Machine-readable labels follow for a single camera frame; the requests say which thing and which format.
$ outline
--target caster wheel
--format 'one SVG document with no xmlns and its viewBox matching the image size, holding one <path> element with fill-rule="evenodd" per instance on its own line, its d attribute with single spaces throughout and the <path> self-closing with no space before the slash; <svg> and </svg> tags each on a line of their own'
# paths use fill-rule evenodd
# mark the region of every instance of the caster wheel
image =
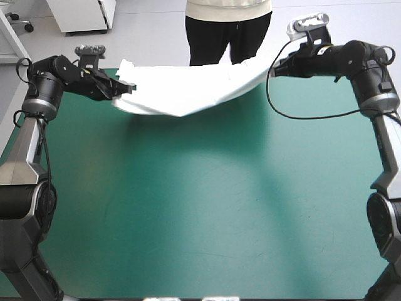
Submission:
<svg viewBox="0 0 401 301">
<path fill-rule="evenodd" d="M 33 26 L 32 24 L 27 24 L 25 25 L 25 30 L 29 33 L 31 33 L 33 31 Z"/>
<path fill-rule="evenodd" d="M 11 14 L 11 15 L 10 15 L 10 18 L 11 18 L 13 21 L 19 20 L 19 16 L 18 16 L 17 14 Z"/>
</svg>

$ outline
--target robotic arm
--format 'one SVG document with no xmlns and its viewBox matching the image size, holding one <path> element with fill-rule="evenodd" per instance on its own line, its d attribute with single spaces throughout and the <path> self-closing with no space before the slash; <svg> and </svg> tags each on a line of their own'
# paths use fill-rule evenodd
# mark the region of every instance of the robotic arm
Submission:
<svg viewBox="0 0 401 301">
<path fill-rule="evenodd" d="M 38 250 L 57 200 L 49 162 L 47 171 L 40 164 L 42 149 L 47 147 L 46 125 L 56 118 L 65 91 L 111 100 L 135 88 L 98 68 L 104 52 L 104 46 L 77 47 L 78 66 L 63 55 L 29 61 L 29 88 L 22 105 L 26 118 L 7 161 L 0 166 L 0 270 L 27 301 L 68 299 Z"/>
<path fill-rule="evenodd" d="M 275 76 L 333 76 L 351 81 L 361 113 L 368 117 L 377 139 L 384 172 L 372 184 L 367 213 L 381 256 L 389 261 L 366 301 L 401 299 L 401 122 L 400 99 L 387 66 L 395 59 L 388 46 L 351 41 L 333 46 L 326 25 L 328 16 L 316 14 L 297 19 L 288 26 L 290 40 L 307 37 L 300 49 L 280 60 Z M 389 58 L 386 48 L 392 52 Z"/>
</svg>

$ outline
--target black pants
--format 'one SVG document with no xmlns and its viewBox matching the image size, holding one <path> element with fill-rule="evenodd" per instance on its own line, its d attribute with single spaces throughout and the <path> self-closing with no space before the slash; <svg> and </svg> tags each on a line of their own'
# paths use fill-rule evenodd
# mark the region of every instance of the black pants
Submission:
<svg viewBox="0 0 401 301">
<path fill-rule="evenodd" d="M 230 44 L 233 64 L 256 56 L 268 32 L 271 14 L 240 22 L 210 22 L 186 17 L 190 66 L 217 64 Z"/>
</svg>

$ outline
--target white towel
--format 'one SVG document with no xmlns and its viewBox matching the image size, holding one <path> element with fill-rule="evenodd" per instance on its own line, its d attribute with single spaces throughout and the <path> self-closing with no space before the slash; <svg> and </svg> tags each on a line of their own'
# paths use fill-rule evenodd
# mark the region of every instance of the white towel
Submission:
<svg viewBox="0 0 401 301">
<path fill-rule="evenodd" d="M 115 98 L 113 105 L 133 114 L 186 116 L 252 90 L 266 79 L 270 63 L 262 56 L 236 65 L 191 67 L 134 67 L 122 60 L 117 75 L 137 91 Z"/>
</svg>

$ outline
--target green mat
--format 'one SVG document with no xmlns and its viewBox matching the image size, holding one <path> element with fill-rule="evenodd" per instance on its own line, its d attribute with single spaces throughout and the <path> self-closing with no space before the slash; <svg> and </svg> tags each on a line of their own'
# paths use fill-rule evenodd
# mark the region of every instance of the green mat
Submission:
<svg viewBox="0 0 401 301">
<path fill-rule="evenodd" d="M 274 79 L 271 96 L 296 115 L 356 108 L 332 81 Z M 66 93 L 48 140 L 59 203 L 41 250 L 68 295 L 360 298 L 385 268 L 361 115 L 286 120 L 264 85 L 181 119 Z"/>
</svg>

